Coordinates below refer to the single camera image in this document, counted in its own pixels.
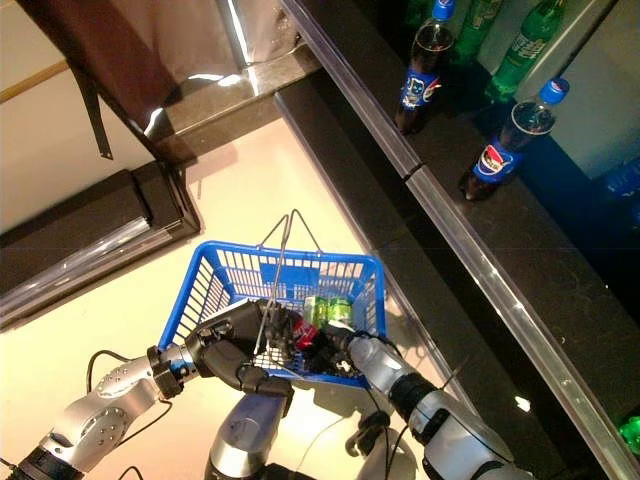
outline pepsi label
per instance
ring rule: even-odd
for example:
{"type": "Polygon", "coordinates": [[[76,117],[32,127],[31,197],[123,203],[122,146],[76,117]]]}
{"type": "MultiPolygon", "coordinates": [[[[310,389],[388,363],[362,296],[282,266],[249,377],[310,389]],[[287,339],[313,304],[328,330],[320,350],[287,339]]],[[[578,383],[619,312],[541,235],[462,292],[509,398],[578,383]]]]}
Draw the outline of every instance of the pepsi label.
{"type": "Polygon", "coordinates": [[[522,162],[522,153],[506,150],[494,138],[480,154],[478,162],[473,167],[476,177],[486,183],[502,182],[522,162]]]}
{"type": "Polygon", "coordinates": [[[438,79],[434,73],[420,73],[410,68],[402,88],[402,106],[407,110],[415,110],[431,103],[434,90],[440,86],[438,79]]]}

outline shopping basket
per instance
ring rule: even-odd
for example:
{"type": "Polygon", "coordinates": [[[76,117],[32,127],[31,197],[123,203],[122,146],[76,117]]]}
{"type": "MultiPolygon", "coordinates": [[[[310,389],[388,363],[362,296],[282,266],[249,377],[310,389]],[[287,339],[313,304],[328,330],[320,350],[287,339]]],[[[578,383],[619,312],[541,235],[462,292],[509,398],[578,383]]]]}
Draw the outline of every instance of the shopping basket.
{"type": "MultiPolygon", "coordinates": [[[[158,344],[166,349],[182,343],[189,333],[216,311],[243,299],[274,298],[282,306],[302,314],[304,299],[311,295],[347,297],[353,305],[356,330],[385,336],[384,273],[378,259],[369,255],[295,251],[285,249],[294,214],[307,228],[297,210],[282,220],[258,245],[209,241],[198,246],[189,264],[182,288],[158,344]],[[264,242],[287,220],[281,249],[264,242]]],[[[277,349],[259,355],[254,363],[271,374],[361,386],[359,377],[342,377],[305,371],[298,355],[286,365],[277,349]]]]}

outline can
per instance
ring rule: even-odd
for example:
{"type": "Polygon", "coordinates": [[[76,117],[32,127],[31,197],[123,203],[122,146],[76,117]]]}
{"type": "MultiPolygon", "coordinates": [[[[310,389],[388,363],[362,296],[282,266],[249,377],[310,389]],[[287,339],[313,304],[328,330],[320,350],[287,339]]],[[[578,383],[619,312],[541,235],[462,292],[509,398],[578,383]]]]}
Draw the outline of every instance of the can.
{"type": "Polygon", "coordinates": [[[347,297],[329,299],[327,321],[342,322],[347,326],[353,326],[353,307],[347,297]]]}
{"type": "Polygon", "coordinates": [[[327,299],[318,295],[304,299],[304,319],[316,328],[322,328],[328,323],[327,299]]]}

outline pepsi bottle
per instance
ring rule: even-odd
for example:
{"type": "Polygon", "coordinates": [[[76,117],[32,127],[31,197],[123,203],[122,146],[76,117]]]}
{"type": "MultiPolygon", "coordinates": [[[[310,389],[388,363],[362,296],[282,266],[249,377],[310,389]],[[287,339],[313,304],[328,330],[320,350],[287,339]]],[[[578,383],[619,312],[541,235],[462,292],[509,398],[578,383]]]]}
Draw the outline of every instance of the pepsi bottle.
{"type": "Polygon", "coordinates": [[[484,200],[510,178],[524,159],[524,147],[551,131],[556,121],[554,106],[568,91],[569,82],[554,78],[536,97],[513,107],[500,134],[482,150],[460,180],[459,188],[465,199],[484,200]]]}
{"type": "Polygon", "coordinates": [[[446,23],[453,15],[455,0],[436,0],[432,17],[416,33],[411,46],[409,71],[395,123],[401,133],[417,133],[426,123],[429,104],[439,84],[439,71],[445,53],[453,45],[453,34],[446,23]]]}

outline green bottle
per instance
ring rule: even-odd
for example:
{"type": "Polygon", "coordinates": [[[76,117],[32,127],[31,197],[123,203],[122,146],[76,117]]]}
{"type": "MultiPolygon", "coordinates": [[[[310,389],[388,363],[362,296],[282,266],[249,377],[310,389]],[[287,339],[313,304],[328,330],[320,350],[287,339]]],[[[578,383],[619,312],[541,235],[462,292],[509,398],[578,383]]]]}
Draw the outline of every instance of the green bottle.
{"type": "Polygon", "coordinates": [[[410,0],[404,14],[404,27],[411,31],[411,37],[418,31],[424,21],[431,16],[434,0],[410,0]]]}
{"type": "Polygon", "coordinates": [[[503,0],[473,1],[467,16],[464,17],[462,31],[453,50],[451,64],[454,67],[465,68],[471,65],[500,11],[502,2],[503,0]]]}
{"type": "Polygon", "coordinates": [[[631,451],[640,455],[640,417],[631,417],[618,431],[631,451]]]}
{"type": "Polygon", "coordinates": [[[520,33],[484,92],[489,100],[503,103],[515,93],[560,26],[565,3],[565,0],[543,0],[529,12],[520,27],[520,33]]]}

